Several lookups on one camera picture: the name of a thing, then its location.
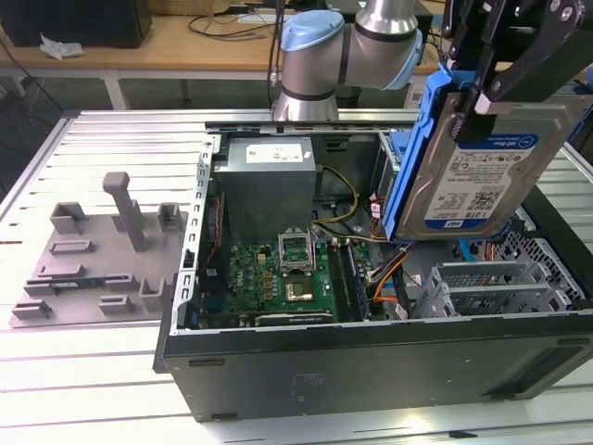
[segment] expansion slot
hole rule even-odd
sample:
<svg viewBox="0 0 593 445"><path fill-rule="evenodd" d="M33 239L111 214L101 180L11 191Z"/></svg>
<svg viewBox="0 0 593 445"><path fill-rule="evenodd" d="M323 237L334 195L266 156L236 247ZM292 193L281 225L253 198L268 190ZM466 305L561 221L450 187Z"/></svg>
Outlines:
<svg viewBox="0 0 593 445"><path fill-rule="evenodd" d="M353 316L348 301L346 284L343 279L340 255L337 246L333 246L331 241L327 242L327 260L330 266L332 288L334 289L337 318L340 322L351 322L353 321Z"/></svg>
<svg viewBox="0 0 593 445"><path fill-rule="evenodd" d="M344 264L345 276L348 285L348 294L350 303L353 307L358 308L359 320L364 320L369 317L369 302L367 301L366 292L362 286L359 277L359 268L354 259L354 250L350 243L342 244L340 247L342 252L342 262Z"/></svg>

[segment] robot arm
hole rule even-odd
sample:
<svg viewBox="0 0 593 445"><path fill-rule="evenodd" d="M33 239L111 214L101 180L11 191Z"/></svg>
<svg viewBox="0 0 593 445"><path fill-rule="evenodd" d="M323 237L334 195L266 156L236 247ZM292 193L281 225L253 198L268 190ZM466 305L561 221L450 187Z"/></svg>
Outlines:
<svg viewBox="0 0 593 445"><path fill-rule="evenodd" d="M485 140L513 103L543 102L593 61L593 2L448 0L447 66L472 70L453 138ZM499 62L512 65L496 72Z"/></svg>
<svg viewBox="0 0 593 445"><path fill-rule="evenodd" d="M593 0L448 0L443 33L446 66L386 200L389 239L503 232L591 103L547 99L593 61Z"/></svg>
<svg viewBox="0 0 593 445"><path fill-rule="evenodd" d="M283 91L275 121L334 121L338 84L402 88L422 51L415 0L370 0L352 26L334 11L309 11L284 26Z"/></svg>

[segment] motherboard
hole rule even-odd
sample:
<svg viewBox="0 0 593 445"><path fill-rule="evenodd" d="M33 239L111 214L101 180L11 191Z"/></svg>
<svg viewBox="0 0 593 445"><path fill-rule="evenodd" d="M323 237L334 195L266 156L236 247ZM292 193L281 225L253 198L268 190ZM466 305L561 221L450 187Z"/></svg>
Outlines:
<svg viewBox="0 0 593 445"><path fill-rule="evenodd" d="M310 243L299 235L267 245L233 245L228 286L203 296L200 325L361 321L369 314L364 281L371 268L365 243Z"/></svg>

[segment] table leg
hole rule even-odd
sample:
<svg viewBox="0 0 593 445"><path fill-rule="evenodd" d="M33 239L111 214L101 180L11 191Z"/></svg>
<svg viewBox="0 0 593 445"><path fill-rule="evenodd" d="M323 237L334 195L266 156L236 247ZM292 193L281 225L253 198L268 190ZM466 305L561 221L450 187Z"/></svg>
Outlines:
<svg viewBox="0 0 593 445"><path fill-rule="evenodd" d="M21 99L27 92L22 87L22 83L20 83L19 77L3 77L2 84L6 86L8 91L10 91L15 97Z"/></svg>
<svg viewBox="0 0 593 445"><path fill-rule="evenodd" d="M121 89L120 78L115 74L109 74L103 78L103 82L105 82L105 87L109 93L109 98L111 99L111 105L113 109L130 109L128 98Z"/></svg>
<svg viewBox="0 0 593 445"><path fill-rule="evenodd" d="M187 79L181 79L179 80L179 84L182 87L183 101L192 100L192 90L189 87L189 81Z"/></svg>

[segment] black box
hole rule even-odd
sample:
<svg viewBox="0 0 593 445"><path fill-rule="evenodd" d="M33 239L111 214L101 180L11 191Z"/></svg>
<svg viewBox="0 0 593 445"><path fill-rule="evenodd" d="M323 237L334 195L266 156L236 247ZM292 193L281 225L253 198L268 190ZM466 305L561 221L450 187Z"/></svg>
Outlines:
<svg viewBox="0 0 593 445"><path fill-rule="evenodd" d="M354 23L357 13L364 7L366 2L359 0L321 0L324 7L337 11L344 17L346 23ZM426 38L433 23L433 13L420 2L414 5L414 15L418 20L418 29L423 34L423 51L426 45Z"/></svg>
<svg viewBox="0 0 593 445"><path fill-rule="evenodd" d="M148 0L0 0L0 20L15 46L48 39L83 46L137 48L152 18Z"/></svg>

